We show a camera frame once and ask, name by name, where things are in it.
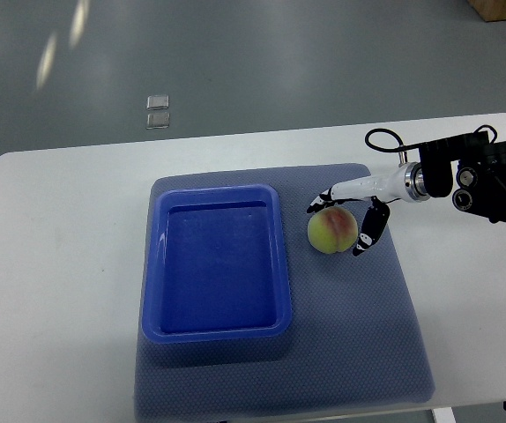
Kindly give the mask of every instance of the robotic arm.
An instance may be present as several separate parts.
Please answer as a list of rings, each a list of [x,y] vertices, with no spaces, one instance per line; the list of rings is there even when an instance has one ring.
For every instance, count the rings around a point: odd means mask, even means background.
[[[488,141],[492,130],[494,137]],[[370,136],[385,132],[398,140],[398,148],[385,149],[372,145]],[[404,145],[391,130],[375,129],[365,136],[365,143],[380,152],[397,152],[400,165],[392,174],[372,175],[340,182],[322,192],[307,212],[345,201],[371,200],[361,225],[361,236],[353,254],[358,256],[378,242],[390,216],[388,203],[402,199],[408,203],[447,197],[453,189],[451,162],[458,160],[457,184],[453,204],[462,211],[488,218],[490,222],[506,222],[506,141],[495,144],[497,133],[483,125],[476,131],[420,143]],[[420,162],[407,163],[406,151],[418,149]]]

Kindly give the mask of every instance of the blue tray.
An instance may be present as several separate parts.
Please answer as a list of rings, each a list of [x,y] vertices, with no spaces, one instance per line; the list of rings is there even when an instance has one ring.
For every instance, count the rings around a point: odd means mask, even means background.
[[[155,200],[142,329],[160,344],[280,335],[292,309],[279,196],[268,185]]]

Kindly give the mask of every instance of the white table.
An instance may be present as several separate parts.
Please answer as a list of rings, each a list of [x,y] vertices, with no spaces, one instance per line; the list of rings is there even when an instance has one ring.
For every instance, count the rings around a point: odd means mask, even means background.
[[[145,223],[155,180],[345,162],[390,172],[398,157],[368,149],[368,130],[390,128],[413,144],[484,123],[506,139],[506,114],[499,114],[5,154],[0,421],[133,421]],[[390,229],[436,391],[426,404],[335,412],[506,400],[506,224],[459,212],[448,197],[393,204]]]

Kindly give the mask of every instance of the gray textured mat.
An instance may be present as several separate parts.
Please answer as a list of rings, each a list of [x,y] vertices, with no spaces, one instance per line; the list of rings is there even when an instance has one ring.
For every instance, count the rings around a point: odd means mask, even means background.
[[[214,421],[430,399],[435,388],[388,229],[358,257],[350,250],[323,255],[307,239],[305,211],[314,197],[365,175],[357,164],[282,167],[174,176],[153,185],[150,216],[166,190],[272,185],[280,199],[293,321],[274,339],[202,345],[155,345],[140,330],[138,420]],[[369,203],[344,206],[360,226]]]

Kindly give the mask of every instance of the gray floor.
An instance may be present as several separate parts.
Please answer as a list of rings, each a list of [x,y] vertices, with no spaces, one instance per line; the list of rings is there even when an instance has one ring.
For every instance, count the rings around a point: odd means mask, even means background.
[[[484,23],[466,0],[17,3],[0,0],[0,155],[506,112],[506,22]],[[166,130],[145,129],[154,93],[170,95]],[[501,404],[455,414],[506,422]]]

